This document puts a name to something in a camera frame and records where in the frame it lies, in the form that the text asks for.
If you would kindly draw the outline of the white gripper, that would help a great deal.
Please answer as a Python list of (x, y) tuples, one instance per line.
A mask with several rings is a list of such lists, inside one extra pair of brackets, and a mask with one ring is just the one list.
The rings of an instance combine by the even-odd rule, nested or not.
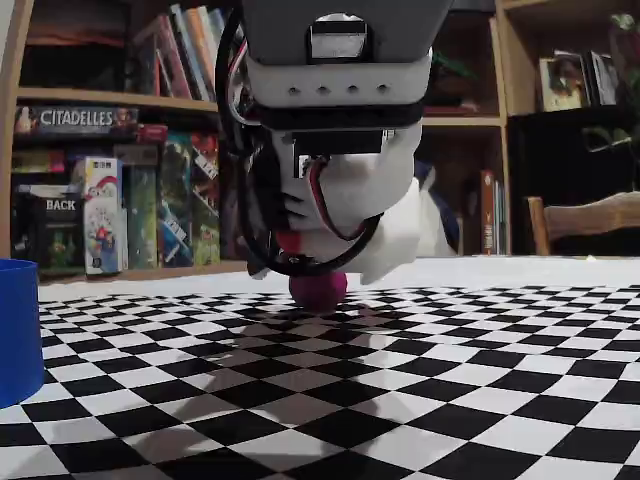
[(313, 261), (296, 246), (351, 246), (364, 222), (381, 217), (364, 250), (349, 263), (361, 284), (374, 283), (416, 258), (420, 189), (414, 154), (422, 126), (395, 131), (379, 153), (336, 154), (294, 176), (294, 145), (273, 135), (247, 154), (247, 270), (301, 278)]

